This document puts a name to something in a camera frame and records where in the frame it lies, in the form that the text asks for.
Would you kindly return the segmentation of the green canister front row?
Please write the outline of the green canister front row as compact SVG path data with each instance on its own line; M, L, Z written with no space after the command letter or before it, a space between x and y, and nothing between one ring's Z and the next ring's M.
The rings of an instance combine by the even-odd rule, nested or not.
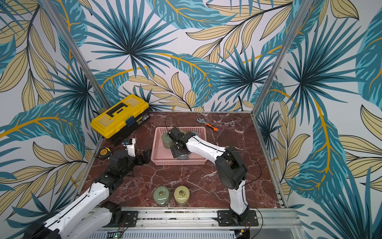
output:
M167 206L170 202L170 191L165 186L160 186L153 193L155 202L159 206Z

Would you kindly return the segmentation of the yellow-green canister front row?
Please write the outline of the yellow-green canister front row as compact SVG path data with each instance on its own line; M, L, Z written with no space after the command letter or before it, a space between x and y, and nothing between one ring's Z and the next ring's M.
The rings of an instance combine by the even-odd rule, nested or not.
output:
M179 186L174 191L174 198L178 205L185 206L190 199L190 191L186 186Z

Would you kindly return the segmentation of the blue canister front row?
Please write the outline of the blue canister front row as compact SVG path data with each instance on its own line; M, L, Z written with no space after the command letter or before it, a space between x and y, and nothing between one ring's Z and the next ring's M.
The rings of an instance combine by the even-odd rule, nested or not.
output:
M188 154L183 154L177 157L177 160L188 160L189 155Z

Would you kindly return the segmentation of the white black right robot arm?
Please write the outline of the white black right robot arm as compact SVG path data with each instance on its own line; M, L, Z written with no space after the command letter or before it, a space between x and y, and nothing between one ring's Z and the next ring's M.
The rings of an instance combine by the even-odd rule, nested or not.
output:
M236 149L214 145L201 139L195 133L184 134L176 128L171 129L167 135L174 143L171 147L174 158L195 153L216 166L218 177L229 192L230 211L239 220L246 217L249 212L245 195L248 169Z

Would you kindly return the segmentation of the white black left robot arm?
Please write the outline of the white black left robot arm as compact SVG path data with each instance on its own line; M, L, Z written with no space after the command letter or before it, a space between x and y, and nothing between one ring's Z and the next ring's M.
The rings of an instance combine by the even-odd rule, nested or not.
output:
M109 166L89 189L55 216L27 227L25 239L85 239L100 228L123 225L134 220L137 212L123 213L121 206L107 201L135 166L149 163L151 150L135 156L127 150L117 150L109 157Z

